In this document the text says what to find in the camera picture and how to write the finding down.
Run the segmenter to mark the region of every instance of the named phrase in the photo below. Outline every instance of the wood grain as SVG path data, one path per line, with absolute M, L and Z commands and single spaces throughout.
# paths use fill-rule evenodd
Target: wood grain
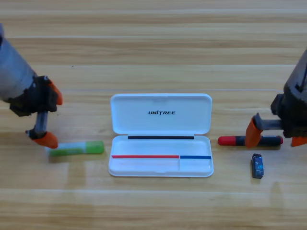
M 0 229 L 305 230 L 307 146 L 221 147 L 270 105 L 306 48 L 305 0 L 1 0 L 8 39 L 61 89 L 49 115 L 61 142 L 103 140 L 101 156 L 49 159 L 0 103 Z M 213 99 L 214 174 L 119 178 L 108 173 L 110 98 L 203 92 Z M 266 132 L 282 135 L 281 132 Z M 253 153 L 265 175 L 251 178 Z

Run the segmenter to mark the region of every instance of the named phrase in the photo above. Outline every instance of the green glue stick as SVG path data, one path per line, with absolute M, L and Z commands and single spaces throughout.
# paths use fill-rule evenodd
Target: green glue stick
M 60 143 L 56 149 L 45 148 L 50 157 L 78 154 L 102 154 L 105 146 L 102 141 L 85 141 L 76 143 Z

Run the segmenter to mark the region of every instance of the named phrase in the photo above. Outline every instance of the pencil case lid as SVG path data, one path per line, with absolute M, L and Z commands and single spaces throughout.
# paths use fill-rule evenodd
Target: pencil case lid
M 128 135 L 209 132 L 212 99 L 204 93 L 127 93 L 111 98 L 113 130 Z

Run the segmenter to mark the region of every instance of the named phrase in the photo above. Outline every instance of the black strip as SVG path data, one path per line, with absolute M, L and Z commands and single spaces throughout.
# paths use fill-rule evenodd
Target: black strip
M 194 136 L 128 136 L 128 139 L 194 139 Z

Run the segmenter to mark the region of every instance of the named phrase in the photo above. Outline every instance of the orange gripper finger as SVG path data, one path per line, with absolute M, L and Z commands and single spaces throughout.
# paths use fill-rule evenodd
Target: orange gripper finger
M 257 129 L 252 118 L 248 125 L 248 128 L 246 129 L 245 146 L 248 148 L 252 148 L 258 145 L 261 139 L 261 132 L 262 130 Z
M 293 137 L 292 138 L 292 143 L 291 146 L 295 147 L 295 146 L 300 146 L 300 145 L 304 145 L 307 144 L 307 138 L 302 138 L 302 137 Z
M 57 104 L 58 105 L 62 105 L 63 104 L 63 96 L 62 93 L 59 91 L 59 89 L 55 86 L 55 84 L 53 84 L 53 82 L 51 81 L 51 83 L 49 84 L 49 86 L 54 90 L 54 92 L 57 93 L 58 95 L 58 100 L 57 100 Z
M 54 136 L 52 133 L 47 132 L 43 138 L 40 139 L 34 139 L 37 144 L 51 148 L 56 149 L 59 146 L 58 139 L 56 136 Z

